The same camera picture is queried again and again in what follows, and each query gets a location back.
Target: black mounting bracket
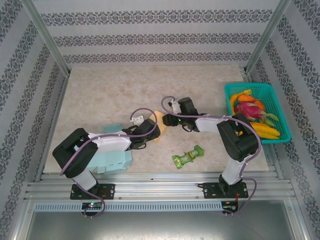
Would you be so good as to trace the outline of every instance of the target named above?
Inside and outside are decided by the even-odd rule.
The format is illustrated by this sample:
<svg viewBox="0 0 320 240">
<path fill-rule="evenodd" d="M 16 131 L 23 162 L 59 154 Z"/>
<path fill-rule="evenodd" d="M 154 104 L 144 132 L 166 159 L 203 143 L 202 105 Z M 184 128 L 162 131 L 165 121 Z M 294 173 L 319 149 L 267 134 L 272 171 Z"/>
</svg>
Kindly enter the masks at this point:
<svg viewBox="0 0 320 240">
<path fill-rule="evenodd" d="M 102 198 L 103 200 L 113 200 L 115 196 L 116 185 L 107 183 L 99 183 L 98 189 L 96 189 L 95 195 Z M 96 200 L 95 197 L 83 192 L 76 184 L 72 185 L 71 200 Z"/>
<path fill-rule="evenodd" d="M 245 182 L 240 182 L 235 191 L 228 192 L 226 195 L 219 188 L 218 182 L 204 182 L 198 184 L 198 187 L 202 188 L 205 199 L 234 199 L 236 194 L 238 194 L 239 199 L 247 199 L 249 197 Z"/>
</svg>

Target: green snack bar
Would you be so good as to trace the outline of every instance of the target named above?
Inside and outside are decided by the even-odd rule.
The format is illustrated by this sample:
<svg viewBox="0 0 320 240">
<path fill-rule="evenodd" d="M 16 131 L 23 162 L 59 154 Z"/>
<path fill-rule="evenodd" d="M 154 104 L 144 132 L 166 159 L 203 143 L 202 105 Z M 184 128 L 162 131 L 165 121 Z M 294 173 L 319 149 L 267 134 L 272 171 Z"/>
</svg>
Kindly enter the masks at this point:
<svg viewBox="0 0 320 240">
<path fill-rule="evenodd" d="M 203 150 L 199 145 L 195 145 L 192 151 L 185 152 L 183 156 L 173 155 L 172 160 L 176 168 L 181 169 L 186 163 L 193 162 L 196 157 L 201 157 L 204 154 L 205 150 Z"/>
</svg>

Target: aluminum frame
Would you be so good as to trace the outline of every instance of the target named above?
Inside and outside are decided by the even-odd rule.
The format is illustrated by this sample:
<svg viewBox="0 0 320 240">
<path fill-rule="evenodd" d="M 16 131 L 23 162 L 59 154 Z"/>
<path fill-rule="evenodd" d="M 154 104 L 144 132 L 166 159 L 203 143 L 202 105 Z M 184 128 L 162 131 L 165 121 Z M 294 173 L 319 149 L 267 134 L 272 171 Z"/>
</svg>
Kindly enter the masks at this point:
<svg viewBox="0 0 320 240">
<path fill-rule="evenodd" d="M 251 56 L 245 66 L 245 72 L 249 75 L 251 73 L 252 69 L 255 67 L 255 64 L 257 63 L 263 49 L 267 45 L 268 40 L 270 39 L 272 33 L 277 27 L 277 24 L 279 23 L 280 19 L 282 18 L 283 14 L 285 13 L 287 7 L 290 4 L 290 0 L 279 0 L 278 5 L 276 6 L 269 22 L 267 23 L 260 39 L 258 40 L 257 44 L 255 45 L 255 48 L 253 52 L 251 53 Z"/>
<path fill-rule="evenodd" d="M 292 183 L 287 179 L 279 179 L 273 162 L 268 163 L 269 172 L 245 172 L 245 177 L 255 178 L 258 185 L 252 201 L 282 200 L 296 240 L 309 240 L 310 236 L 304 222 Z M 118 173 L 111 175 L 96 175 L 100 183 L 116 184 L 114 200 L 106 204 L 175 202 L 207 204 L 222 199 L 204 199 L 201 188 L 197 184 L 203 182 L 217 182 L 218 172 L 194 173 Z M 36 206 L 39 203 L 83 203 L 83 200 L 70 200 L 70 191 L 73 182 L 58 174 L 43 174 L 41 182 L 30 182 L 27 186 L 23 204 L 12 240 L 26 239 Z M 248 193 L 251 194 L 254 184 L 247 182 Z"/>
<path fill-rule="evenodd" d="M 63 72 L 64 76 L 69 77 L 70 74 L 70 68 L 68 67 L 68 64 L 66 63 L 66 60 L 62 56 L 61 52 L 59 51 L 59 48 L 54 40 L 54 38 L 51 36 L 44 20 L 42 19 L 40 13 L 38 12 L 33 0 L 21 0 L 21 3 L 30 16 L 33 24 L 35 25 L 36 29 L 40 33 L 42 39 L 44 40 L 45 44 L 47 45 L 48 49 L 50 50 L 50 53 L 53 55 L 56 63 L 58 64 L 59 68 Z"/>
</svg>

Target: teal basket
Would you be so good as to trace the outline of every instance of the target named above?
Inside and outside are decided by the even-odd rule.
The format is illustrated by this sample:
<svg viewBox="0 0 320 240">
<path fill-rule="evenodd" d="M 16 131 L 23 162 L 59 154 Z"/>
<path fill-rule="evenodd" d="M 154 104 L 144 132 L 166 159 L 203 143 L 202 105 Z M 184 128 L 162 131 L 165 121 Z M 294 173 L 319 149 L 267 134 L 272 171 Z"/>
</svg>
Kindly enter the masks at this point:
<svg viewBox="0 0 320 240">
<path fill-rule="evenodd" d="M 266 113 L 274 114 L 279 118 L 279 121 L 272 121 L 275 124 L 275 128 L 281 133 L 281 135 L 279 136 L 280 139 L 262 138 L 261 142 L 263 144 L 278 144 L 289 142 L 291 140 L 291 134 L 289 132 L 284 114 L 281 111 L 281 107 L 277 100 L 274 89 L 267 83 L 230 83 L 225 85 L 224 91 L 229 114 L 232 115 L 229 98 L 233 94 L 241 93 L 247 89 L 252 90 L 252 97 L 259 99 L 264 104 Z"/>
</svg>

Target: beige tabletop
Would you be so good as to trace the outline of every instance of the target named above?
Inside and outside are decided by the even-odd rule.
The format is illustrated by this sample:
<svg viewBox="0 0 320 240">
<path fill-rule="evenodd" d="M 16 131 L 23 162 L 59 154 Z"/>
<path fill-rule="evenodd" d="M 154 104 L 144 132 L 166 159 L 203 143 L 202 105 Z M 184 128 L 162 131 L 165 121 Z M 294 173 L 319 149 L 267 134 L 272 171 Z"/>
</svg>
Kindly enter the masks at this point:
<svg viewBox="0 0 320 240">
<path fill-rule="evenodd" d="M 52 151 L 76 128 L 88 133 L 100 133 L 104 126 L 116 123 L 127 128 L 137 108 L 164 112 L 161 99 L 165 96 L 190 97 L 199 113 L 227 115 L 224 86 L 242 81 L 238 65 L 74 67 L 43 172 L 60 172 Z M 147 111 L 140 114 L 145 119 L 151 115 Z M 172 155 L 182 156 L 195 145 L 204 149 L 204 156 L 177 169 Z M 227 160 L 219 134 L 188 133 L 178 126 L 168 128 L 157 143 L 133 150 L 127 172 L 222 172 Z M 246 168 L 268 170 L 263 152 Z"/>
</svg>

